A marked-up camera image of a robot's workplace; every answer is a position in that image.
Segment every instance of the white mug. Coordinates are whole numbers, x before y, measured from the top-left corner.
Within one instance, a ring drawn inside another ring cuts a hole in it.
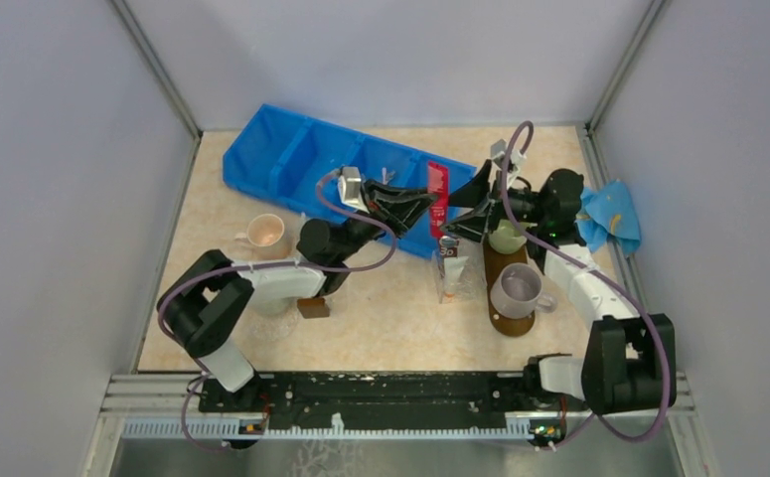
[[[235,240],[252,251],[253,258],[278,260],[291,254],[293,239],[279,216],[262,214],[247,225],[247,232]]]
[[[490,302],[500,314],[515,320],[534,310],[551,313],[557,309],[557,299],[542,291],[542,278],[524,263],[511,263],[499,273],[490,289]]]

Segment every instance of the red packet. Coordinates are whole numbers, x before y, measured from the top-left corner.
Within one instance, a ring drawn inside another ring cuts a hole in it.
[[[449,206],[449,170],[440,164],[428,163],[428,192],[437,194],[435,202],[429,210],[431,217],[431,236],[435,239],[443,237],[440,226],[446,223],[446,210]]]

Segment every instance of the blue plastic bin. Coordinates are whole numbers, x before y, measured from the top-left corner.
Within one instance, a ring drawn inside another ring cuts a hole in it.
[[[326,209],[314,195],[315,184],[327,172],[356,166],[366,178],[381,181],[386,168],[394,173],[391,185],[426,187],[429,162],[449,170],[450,193],[475,173],[473,166],[265,104],[224,154],[223,175],[224,182],[237,191],[340,223],[345,218]],[[324,195],[340,206],[334,182],[324,188]],[[456,216],[457,211],[450,208],[449,219]],[[430,227],[426,213],[399,241],[399,248],[430,258],[436,248]]]

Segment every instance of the brown saucer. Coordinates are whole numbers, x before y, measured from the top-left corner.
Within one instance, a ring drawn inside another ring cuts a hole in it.
[[[528,254],[525,252],[523,246],[515,253],[504,255],[493,250],[489,243],[484,241],[484,274],[487,277],[487,304],[490,308],[490,324],[496,331],[511,337],[522,336],[534,327],[535,314],[531,313],[531,316],[515,320],[502,315],[493,306],[493,302],[490,301],[490,290],[493,289],[493,283],[496,283],[496,279],[511,263],[528,263]]]

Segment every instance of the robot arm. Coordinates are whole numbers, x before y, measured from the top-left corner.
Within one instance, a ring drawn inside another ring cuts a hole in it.
[[[504,144],[497,146],[494,146],[497,150],[504,149]],[[521,157],[519,159],[512,164],[519,167]],[[514,216],[526,224],[531,234],[595,268],[575,224],[581,208],[583,176],[558,169],[534,192],[530,186],[516,189],[511,180],[502,184],[497,172],[491,187],[488,181],[493,163],[499,165],[498,160],[487,160],[470,183],[450,196],[450,204],[472,208],[472,211],[444,225],[444,231],[463,239],[482,241],[506,217],[501,200],[504,187],[508,189]],[[565,293],[590,329],[583,359],[557,355],[532,358],[525,369],[529,389],[535,394],[565,394],[585,400],[598,415],[657,408],[662,396],[663,370],[656,358],[653,339],[634,307],[589,273],[590,269],[581,269],[531,242],[527,243],[526,250],[542,273]],[[677,394],[674,327],[666,315],[651,318],[669,358],[670,403],[674,403]],[[628,346],[632,346],[635,356],[628,356]]]
[[[355,198],[356,207],[363,206],[362,214],[386,224],[397,237],[413,227],[437,200],[436,195],[424,189],[395,188],[372,180],[362,184],[355,168],[344,168],[339,180],[347,184],[347,180],[353,178],[359,179],[355,182],[358,187],[342,188],[342,202],[349,205]],[[297,249],[309,263],[347,268],[344,260],[383,233],[379,227],[356,219],[347,219],[340,225],[313,219],[303,226]],[[248,266],[248,263],[233,263],[220,250],[209,250],[163,296],[188,280],[233,265]],[[349,269],[322,271],[316,266],[245,268],[181,291],[171,299],[162,318],[189,356],[211,372],[228,392],[234,393],[255,376],[253,366],[230,338],[244,308],[249,306],[261,314],[275,314],[297,298],[335,292],[349,273]],[[157,310],[162,302],[160,299],[157,303]]]

